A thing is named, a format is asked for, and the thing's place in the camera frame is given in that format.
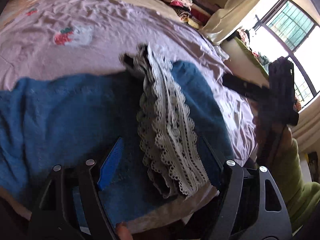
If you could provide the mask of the green sleeve forearm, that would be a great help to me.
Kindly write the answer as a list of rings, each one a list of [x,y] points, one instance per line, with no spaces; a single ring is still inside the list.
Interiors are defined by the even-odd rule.
[[[303,181],[298,143],[285,128],[269,170],[285,202],[292,231],[300,229],[319,203],[319,183]]]

